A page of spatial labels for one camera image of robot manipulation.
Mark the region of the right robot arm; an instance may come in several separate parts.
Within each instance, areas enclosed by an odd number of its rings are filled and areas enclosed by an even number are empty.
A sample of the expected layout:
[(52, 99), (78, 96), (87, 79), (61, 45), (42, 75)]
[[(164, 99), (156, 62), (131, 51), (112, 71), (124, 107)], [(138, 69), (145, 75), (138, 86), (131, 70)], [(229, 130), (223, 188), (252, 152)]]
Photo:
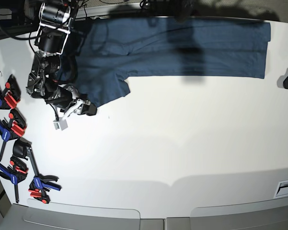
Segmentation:
[(72, 82), (76, 78), (73, 55), (68, 55), (70, 77), (60, 80), (61, 55), (73, 30), (79, 10), (77, 0), (43, 0), (39, 10), (39, 27), (35, 38), (34, 60), (28, 77), (26, 92), (43, 99), (55, 112), (54, 127), (65, 130), (71, 114), (95, 115), (97, 108), (85, 94), (80, 94)]

